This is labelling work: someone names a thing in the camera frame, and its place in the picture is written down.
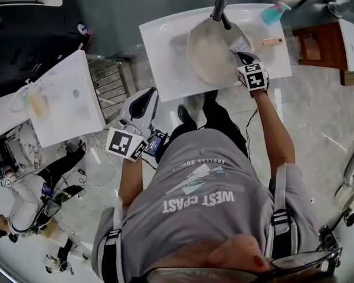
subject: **sink basin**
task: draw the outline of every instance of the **sink basin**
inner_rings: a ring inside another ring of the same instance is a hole
[[[291,65],[281,24],[276,22],[269,26],[260,16],[269,6],[271,4],[227,5],[225,14],[247,35],[271,79],[289,77]],[[161,101],[217,89],[199,77],[186,56],[190,30],[209,18],[212,10],[213,7],[209,7],[181,12],[139,27]],[[283,43],[264,46],[261,41],[265,38],[282,38]]]

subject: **blue spray bottle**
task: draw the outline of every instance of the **blue spray bottle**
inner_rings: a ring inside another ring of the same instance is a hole
[[[273,24],[277,22],[286,10],[291,10],[291,8],[283,2],[278,2],[277,4],[264,9],[261,13],[261,17],[266,24]]]

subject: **black faucet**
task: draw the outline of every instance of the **black faucet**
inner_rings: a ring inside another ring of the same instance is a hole
[[[224,28],[229,31],[232,26],[230,21],[228,20],[227,16],[224,13],[224,9],[227,6],[227,3],[225,0],[216,0],[215,1],[215,6],[214,6],[214,11],[210,15],[214,21],[223,22]]]

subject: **black pants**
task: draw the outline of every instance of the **black pants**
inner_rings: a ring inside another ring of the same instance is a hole
[[[46,185],[51,189],[51,191],[53,191],[62,175],[70,171],[81,159],[83,159],[84,154],[85,151],[82,147],[80,147],[75,152],[67,153],[66,156],[58,159],[52,164],[49,164],[37,175],[41,176],[45,180]]]
[[[235,143],[235,145],[245,154],[245,156],[248,157],[246,147],[247,142],[245,141],[244,136],[242,136],[240,129],[231,120],[226,109],[220,106],[215,100],[207,99],[205,100],[203,105],[203,112],[205,113],[207,119],[205,128],[215,129],[227,135]],[[196,129],[196,123],[193,120],[190,120],[187,123],[183,123],[182,125],[178,126],[172,132],[169,141],[158,150],[155,156],[156,162],[159,163],[165,150],[177,137],[179,137],[181,134],[194,131]]]

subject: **black strap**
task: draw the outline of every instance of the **black strap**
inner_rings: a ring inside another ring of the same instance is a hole
[[[273,259],[279,259],[290,256],[292,248],[291,229],[289,229],[286,233],[274,236],[273,253],[271,254],[271,257]]]
[[[288,223],[290,229],[286,233],[276,235],[275,226],[283,223]],[[273,259],[279,259],[292,254],[292,238],[291,238],[291,216],[290,212],[285,209],[279,209],[273,213],[271,217],[271,224],[274,226],[274,240],[273,240]]]
[[[105,245],[101,265],[102,280],[105,283],[118,283],[116,262],[117,246]]]
[[[106,238],[106,244],[104,246],[104,255],[101,263],[102,280],[105,283],[118,283],[117,277],[117,245],[116,243],[108,245],[108,241],[117,239],[120,229],[110,231]]]

